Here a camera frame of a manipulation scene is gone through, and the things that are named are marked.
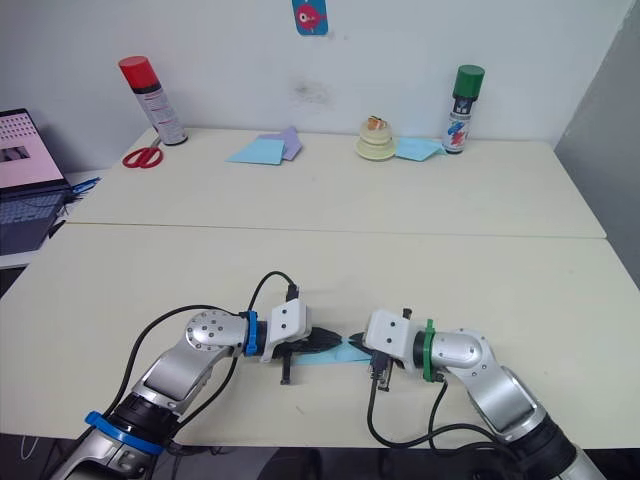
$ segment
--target sticker on wall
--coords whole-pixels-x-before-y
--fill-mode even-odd
[[[300,35],[326,35],[329,31],[325,0],[293,0],[293,15]]]

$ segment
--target green cap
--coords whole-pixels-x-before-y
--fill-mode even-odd
[[[477,65],[460,65],[458,67],[456,85],[453,87],[453,95],[478,98],[483,78],[484,68]]]

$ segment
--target green ring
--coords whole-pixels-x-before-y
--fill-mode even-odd
[[[422,378],[427,382],[434,381],[431,369],[431,343],[435,334],[436,329],[433,328],[433,320],[428,319],[427,328],[424,330],[424,345],[422,346]]]

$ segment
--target blue ring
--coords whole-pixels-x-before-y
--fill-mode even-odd
[[[141,438],[134,437],[128,433],[124,433],[122,430],[111,425],[105,420],[102,415],[96,411],[90,412],[84,419],[86,423],[96,427],[102,433],[109,435],[111,438],[115,438],[119,442],[129,445],[130,447],[137,448],[138,450],[150,453],[151,455],[160,455],[164,448],[155,443],[147,442]]]
[[[258,351],[258,314],[253,310],[249,310],[249,339],[247,340],[247,348],[244,354],[247,357],[255,355]]]

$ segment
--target scissors handle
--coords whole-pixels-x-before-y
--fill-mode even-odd
[[[152,168],[162,161],[162,150],[157,147],[139,148],[122,160],[127,168]]]

